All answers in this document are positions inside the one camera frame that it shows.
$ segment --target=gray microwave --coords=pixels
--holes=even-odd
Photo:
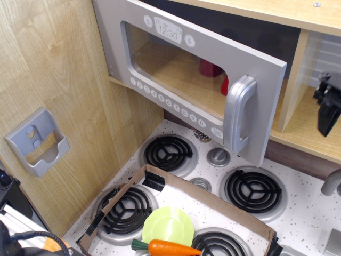
[[[146,1],[93,5],[111,77],[262,164],[286,62]]]

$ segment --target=microwave door handle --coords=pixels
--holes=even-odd
[[[224,147],[231,153],[240,152],[249,138],[241,138],[240,127],[246,102],[256,93],[257,82],[244,75],[231,87],[226,97],[224,114]]]

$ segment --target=cardboard tray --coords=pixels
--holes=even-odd
[[[279,256],[282,248],[276,242],[275,231],[267,226],[265,223],[256,219],[249,213],[229,204],[215,195],[204,191],[203,189],[193,185],[192,183],[183,180],[171,173],[165,172],[152,165],[144,165],[129,182],[122,186],[117,194],[109,201],[109,203],[98,212],[95,219],[88,227],[85,234],[77,241],[78,246],[85,255],[90,255],[87,250],[89,249],[92,240],[97,234],[97,226],[100,221],[108,214],[112,207],[118,202],[118,200],[124,195],[125,192],[133,185],[139,183],[144,179],[143,185],[150,188],[162,191],[165,185],[172,186],[180,189],[190,197],[201,201],[209,208],[227,216],[229,219],[241,224],[247,229],[265,238],[268,243],[267,250],[264,256]]]

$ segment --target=digital clock display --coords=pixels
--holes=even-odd
[[[154,21],[159,35],[181,44],[182,29],[179,26],[159,17],[154,17]]]

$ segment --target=green plastic plate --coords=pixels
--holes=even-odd
[[[194,228],[190,217],[180,208],[165,206],[154,210],[145,220],[142,239],[159,239],[186,246],[192,245]]]

